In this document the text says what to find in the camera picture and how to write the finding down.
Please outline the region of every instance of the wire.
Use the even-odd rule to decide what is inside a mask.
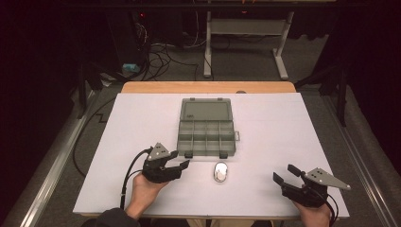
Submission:
[[[212,69],[212,65],[209,63],[209,61],[206,59],[206,56],[203,55],[204,60],[206,61],[206,63],[209,65],[210,67],[210,76],[212,77],[212,81],[215,81],[215,75],[213,74],[213,69]]]
[[[213,47],[212,45],[210,45],[210,48],[212,49],[216,49],[216,50],[228,50],[230,48],[231,45],[231,40],[228,36],[226,35],[219,35],[219,37],[223,37],[227,39],[227,46],[225,46],[224,48],[219,48],[219,47]]]
[[[194,47],[198,47],[198,46],[202,46],[206,44],[206,40],[202,41],[200,44],[196,44],[196,45],[186,45],[183,48],[194,48]]]
[[[228,35],[228,37],[230,37],[231,39],[237,40],[237,41],[241,41],[244,43],[259,43],[261,41],[263,41],[264,39],[270,38],[270,39],[274,39],[274,38],[280,38],[280,35],[264,35],[264,36],[249,36],[249,35],[243,35],[243,36],[238,36],[238,35]]]
[[[316,191],[315,189],[310,188],[310,187],[309,187],[309,189],[310,189],[314,194],[316,194],[319,198],[321,198],[321,199],[324,201],[324,203],[328,206],[328,208],[330,209],[331,218],[330,218],[329,226],[330,226],[330,227],[333,226],[333,225],[334,225],[334,222],[336,222],[336,219],[337,219],[337,216],[336,216],[336,213],[334,212],[333,207],[332,207],[331,204],[327,201],[327,199],[325,199],[318,191]],[[337,203],[336,203],[336,202],[335,202],[335,204],[336,204],[337,214],[338,214],[338,213],[339,213],[339,207],[337,206]]]
[[[158,51],[149,52],[149,54],[152,54],[152,55],[156,56],[155,59],[152,59],[152,60],[149,61],[150,62],[150,67],[158,68],[158,69],[157,69],[156,73],[151,73],[149,71],[149,73],[151,74],[151,77],[147,78],[147,79],[146,79],[146,77],[143,77],[142,80],[144,80],[144,81],[149,81],[149,80],[152,80],[152,79],[157,80],[158,77],[160,77],[162,74],[164,74],[168,70],[168,68],[170,66],[170,63],[172,61],[175,62],[175,63],[178,63],[178,64],[182,64],[182,65],[195,66],[194,80],[196,80],[196,75],[197,75],[197,71],[198,71],[198,67],[199,67],[198,64],[196,64],[196,63],[184,63],[184,62],[180,62],[180,61],[174,60],[168,53],[168,48],[167,47],[170,46],[169,44],[166,44],[166,43],[164,43],[164,44],[152,44],[151,46],[153,46],[153,47],[161,46],[162,47]],[[156,61],[159,61],[160,64],[159,65],[155,65],[154,63]]]
[[[131,174],[130,174],[130,176],[128,176],[128,179],[133,175],[133,174],[135,174],[135,173],[137,173],[137,172],[140,172],[140,171],[142,171],[142,169],[139,169],[139,170],[136,170],[136,171],[133,171]]]
[[[197,11],[195,11],[195,15],[196,15],[196,17],[197,17],[197,37],[195,38],[194,43],[193,43],[192,45],[188,46],[188,47],[194,46],[194,45],[197,43],[197,41],[198,41],[198,36],[199,36],[199,34],[200,34],[200,21],[199,21],[199,18],[198,18],[198,12],[197,12]]]
[[[331,200],[332,200],[332,201],[334,202],[334,204],[336,205],[337,212],[336,212],[336,217],[334,218],[334,221],[336,221],[337,218],[339,217],[339,206],[337,205],[336,200],[334,200],[334,198],[333,198],[330,194],[327,194],[327,195],[331,198]]]
[[[138,50],[141,50],[141,48],[142,48],[142,46],[144,46],[146,43],[147,43],[147,40],[148,40],[148,32],[147,32],[147,29],[144,27],[144,26],[142,26],[141,24],[139,24],[139,23],[135,23],[135,26],[139,26],[140,27],[140,33],[139,33],[139,35],[138,35],[138,38],[139,39],[141,39],[141,36],[142,36],[142,31],[145,31],[144,32],[144,41],[142,42],[142,45],[140,46],[140,48],[138,48]]]
[[[79,132],[79,135],[77,137],[77,140],[74,144],[73,147],[73,163],[74,163],[74,167],[76,168],[76,170],[78,171],[78,173],[83,177],[86,178],[86,174],[83,173],[83,171],[79,168],[78,164],[77,164],[77,159],[76,159],[76,150],[77,150],[77,144],[79,142],[80,137],[82,136],[83,132],[85,131],[86,127],[88,126],[89,122],[92,120],[92,118],[94,118],[95,115],[99,115],[98,112],[105,107],[107,104],[111,103],[113,100],[115,100],[115,97],[110,99],[109,101],[105,102],[103,105],[101,105],[90,117],[89,119],[85,122],[85,125],[83,125],[82,129]]]
[[[143,73],[146,74],[148,72],[148,70],[149,70],[148,58],[146,58],[139,67],[140,67],[139,72],[132,73],[131,75],[128,76],[128,79],[132,80],[134,78],[141,76]]]
[[[148,63],[148,69],[145,71],[144,76],[142,76],[141,81],[144,81],[145,77],[147,76],[148,72],[149,72],[149,68],[150,68],[150,61],[149,61],[149,56],[146,56],[147,60],[146,62]]]
[[[130,167],[127,170],[127,174],[124,178],[124,183],[123,183],[123,187],[121,188],[121,201],[120,201],[120,208],[124,209],[125,206],[125,196],[126,196],[126,191],[127,191],[127,182],[128,179],[130,178],[131,174],[131,169],[133,167],[133,165],[135,164],[136,160],[138,160],[138,158],[145,153],[150,153],[152,147],[150,147],[149,149],[144,149],[141,152],[139,152],[136,157],[132,160]]]

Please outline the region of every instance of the black cable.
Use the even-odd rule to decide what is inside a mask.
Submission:
[[[228,50],[230,48],[230,45],[231,45],[230,38],[228,36],[226,36],[226,35],[219,35],[219,37],[223,37],[223,38],[227,39],[227,46],[225,46],[224,48],[219,48],[219,47],[213,47],[212,45],[210,45],[210,48],[211,49],[215,49],[215,50]]]
[[[198,64],[195,64],[195,63],[183,63],[183,62],[179,62],[179,61],[174,60],[174,59],[171,58],[171,56],[168,54],[167,45],[166,45],[166,54],[168,55],[168,57],[169,57],[172,61],[174,61],[174,62],[176,62],[176,63],[178,63],[178,64],[188,65],[188,66],[195,66],[194,81],[197,80],[197,71],[198,71],[198,67],[199,67]]]
[[[155,52],[150,52],[150,53],[156,55],[157,57],[159,57],[159,61],[162,63],[162,65],[161,65],[161,66],[153,66],[153,67],[155,67],[155,68],[158,67],[158,70],[157,70],[157,72],[156,72],[155,74],[152,74],[151,72],[149,72],[150,74],[152,74],[152,77],[146,79],[146,81],[149,81],[149,80],[151,80],[151,79],[156,79],[157,77],[160,77],[162,74],[164,74],[164,73],[167,71],[167,69],[169,68],[169,64],[170,64],[170,60],[163,59],[163,58],[159,55],[159,53],[155,53]],[[165,66],[166,66],[165,71],[163,71],[162,73],[159,74],[159,72],[160,72],[160,71],[162,70],[162,68],[165,67]]]
[[[332,197],[332,196],[330,196],[330,194],[327,194],[330,198],[331,198],[331,200],[334,202],[334,204],[336,205],[336,209],[337,209],[337,212],[336,212],[336,217],[334,218],[334,220],[337,220],[337,218],[339,217],[339,206],[337,205],[337,202],[336,202],[336,200],[334,200],[334,198]]]
[[[209,61],[206,59],[206,56],[203,55],[204,60],[206,61],[206,63],[209,65],[210,67],[210,76],[212,78],[212,81],[215,81],[215,75],[213,74],[213,69],[212,69],[212,65],[210,65]]]
[[[149,62],[148,62],[148,59],[145,59],[139,67],[140,67],[139,72],[137,72],[137,73],[132,73],[131,75],[128,76],[128,78],[129,78],[130,80],[135,79],[135,78],[141,76],[143,73],[146,73],[146,72],[149,70]]]
[[[133,174],[135,174],[135,173],[137,173],[137,172],[140,172],[140,171],[142,171],[142,169],[139,169],[139,170],[136,170],[136,171],[133,171],[131,174],[130,174],[130,176],[128,176],[128,179],[133,175]]]
[[[161,41],[160,43],[152,44],[152,46],[160,46],[160,47],[162,47],[162,49],[157,51],[157,52],[163,52],[166,49],[166,43],[165,44],[162,44],[162,43],[165,43],[165,42]]]
[[[324,203],[328,206],[328,208],[330,209],[330,212],[331,212],[331,218],[330,218],[330,222],[329,222],[329,226],[331,227],[331,226],[333,226],[334,225],[334,222],[336,221],[336,213],[334,212],[334,209],[333,209],[333,207],[331,206],[331,204],[327,201],[327,199],[325,199],[318,191],[316,191],[315,189],[313,189],[313,188],[310,188],[309,187],[309,189],[310,189],[310,191],[312,191],[314,194],[316,194],[319,198],[321,198],[323,201],[324,201]]]
[[[97,113],[98,113],[103,107],[105,107],[107,104],[109,104],[109,103],[112,102],[113,100],[115,100],[115,97],[112,98],[112,99],[110,99],[109,101],[107,101],[107,102],[104,103],[103,105],[101,105],[101,106],[89,117],[89,119],[85,122],[85,125],[84,125],[84,126],[82,127],[82,129],[80,130],[79,135],[78,135],[78,137],[77,137],[77,140],[76,140],[76,142],[75,142],[75,144],[74,144],[74,147],[73,147],[73,163],[74,163],[74,166],[75,166],[75,168],[77,169],[78,173],[79,173],[83,178],[86,177],[86,174],[83,173],[83,171],[79,168],[79,166],[78,166],[78,164],[77,164],[77,160],[76,160],[76,150],[77,150],[78,141],[79,141],[80,137],[82,136],[83,132],[85,131],[86,127],[88,126],[89,122],[92,120],[92,118],[94,118],[94,116],[97,115]]]
[[[149,72],[150,60],[149,60],[149,56],[148,55],[147,55],[147,63],[148,63],[148,70],[145,72],[144,76],[142,76],[141,81],[144,81],[145,77],[147,76],[147,74]]]
[[[264,35],[264,36],[254,36],[254,37],[250,37],[250,36],[238,36],[238,35],[231,35],[229,36],[231,39],[233,40],[237,40],[237,41],[241,41],[244,43],[259,43],[261,41],[263,41],[266,38],[279,38],[281,37],[280,35]],[[258,39],[256,41],[250,41],[250,40],[246,40],[246,39]]]
[[[132,169],[133,165],[135,164],[136,160],[138,160],[138,158],[139,158],[142,154],[144,154],[144,153],[150,153],[151,149],[152,149],[152,148],[142,150],[142,151],[139,152],[139,153],[136,155],[136,157],[132,160],[131,165],[130,165],[130,167],[128,168],[127,174],[126,174],[126,176],[125,176],[125,178],[124,178],[123,187],[122,187],[122,189],[121,189],[121,201],[120,201],[120,208],[121,208],[121,209],[124,209],[124,206],[125,206],[125,196],[126,196],[126,191],[127,191],[127,182],[128,182],[128,179],[129,179],[130,176],[131,176],[131,169]]]

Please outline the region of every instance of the computer mouse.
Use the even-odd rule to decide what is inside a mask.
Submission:
[[[225,163],[219,162],[215,166],[215,181],[222,183],[226,180],[228,173],[228,167]]]

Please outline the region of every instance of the desk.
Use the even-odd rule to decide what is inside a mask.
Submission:
[[[248,94],[232,94],[236,91]],[[169,94],[152,94],[155,92]],[[182,177],[162,190],[143,217],[298,218],[292,202],[281,196],[272,172],[300,186],[301,179],[287,171],[288,164],[305,171],[316,166],[328,172],[331,169],[301,95],[289,82],[127,83],[114,103],[74,212],[98,215],[117,207],[134,156],[156,142],[169,150],[176,148],[181,101],[192,96],[222,96],[232,101],[235,130],[241,140],[235,156],[224,160],[228,178],[224,183],[213,179],[218,157],[194,157]],[[132,170],[142,168],[144,159]],[[183,160],[178,157],[169,164],[176,166]],[[339,190],[329,188],[329,193],[339,204],[339,217],[349,217]]]
[[[257,2],[287,2],[288,0],[257,0]],[[310,2],[311,0],[298,0],[297,2]],[[336,0],[313,0],[314,2],[335,2]],[[203,75],[206,78],[212,76],[212,34],[248,34],[248,35],[279,35],[281,37],[277,48],[272,49],[272,54],[282,80],[288,80],[286,67],[281,54],[286,43],[289,28],[291,27],[293,11],[288,12],[284,20],[243,20],[243,19],[212,19],[211,11],[207,12],[206,18],[206,47],[204,52]]]

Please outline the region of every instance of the gripper jaw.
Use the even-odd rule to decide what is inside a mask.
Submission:
[[[179,166],[166,167],[168,160],[178,156],[178,151],[168,151],[161,143],[151,148],[144,162],[142,174],[153,183],[170,182],[181,178],[182,171],[189,166],[189,160],[180,163]]]
[[[305,183],[302,188],[285,183],[284,179],[273,172],[273,180],[281,186],[282,195],[306,207],[320,207],[328,197],[327,186],[341,189],[351,189],[348,184],[328,174],[320,168],[305,173],[293,165],[288,165],[288,171],[301,177]]]

